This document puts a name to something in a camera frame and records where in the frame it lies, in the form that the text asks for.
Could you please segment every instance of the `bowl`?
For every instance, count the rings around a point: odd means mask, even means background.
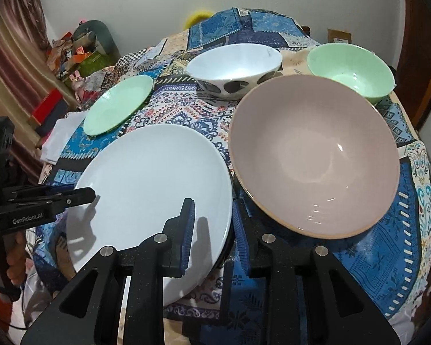
[[[186,73],[211,95],[239,100],[256,85],[272,78],[283,56],[260,44],[231,44],[214,48],[192,59]]]
[[[289,75],[260,84],[237,106],[228,148],[248,195],[304,235],[357,235],[385,215],[397,193],[399,155],[382,116],[326,78]]]
[[[371,104],[394,89],[394,77],[383,60],[367,49],[346,43],[328,43],[308,55],[313,75],[335,80],[350,87]]]

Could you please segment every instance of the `yellow object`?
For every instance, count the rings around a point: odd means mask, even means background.
[[[207,11],[207,10],[200,10],[191,14],[185,21],[184,30],[202,22],[205,19],[212,17],[213,15],[214,15],[213,12]]]

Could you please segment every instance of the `wooden door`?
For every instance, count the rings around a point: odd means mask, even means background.
[[[395,91],[419,130],[431,110],[431,11],[424,0],[405,0],[405,9]]]

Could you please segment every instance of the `blue patterned tablecloth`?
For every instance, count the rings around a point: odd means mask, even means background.
[[[317,45],[292,18],[260,9],[232,8],[164,39],[156,47],[129,54],[115,67],[88,79],[86,107],[121,79],[148,74],[155,79],[155,85],[145,106],[118,129],[99,137],[86,136],[81,125],[58,163],[45,166],[42,180],[55,185],[76,183],[97,153],[112,141],[157,123],[181,124],[197,130],[212,141],[231,167],[228,129],[237,101],[214,98],[185,75],[187,63],[195,56],[231,43],[261,43],[291,51]],[[426,287],[431,264],[431,181],[426,149],[412,136],[400,105],[386,97],[377,109],[398,144],[401,173],[392,206],[373,228],[348,239],[312,239],[272,221],[247,196],[245,202],[251,215],[261,218],[272,233],[291,245],[311,247],[324,243],[385,317],[393,320],[400,311],[412,313]],[[60,214],[56,222],[35,230],[33,258],[50,292],[61,290],[73,275],[71,266],[62,266],[60,262],[67,260],[60,258],[61,253],[67,253],[67,247],[60,246],[64,245],[61,240],[65,240],[65,225],[65,214]],[[182,321],[181,332],[203,344],[257,344],[264,298],[265,279],[245,276],[234,243],[226,259],[203,285],[166,307],[164,315]]]

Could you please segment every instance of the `light green plate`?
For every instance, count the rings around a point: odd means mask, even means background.
[[[313,75],[342,83],[375,104],[394,89],[394,77],[385,62],[352,44],[328,43],[314,48],[307,59]]]
[[[111,87],[86,115],[85,134],[97,136],[124,122],[145,101],[152,87],[153,79],[147,75],[133,76]]]

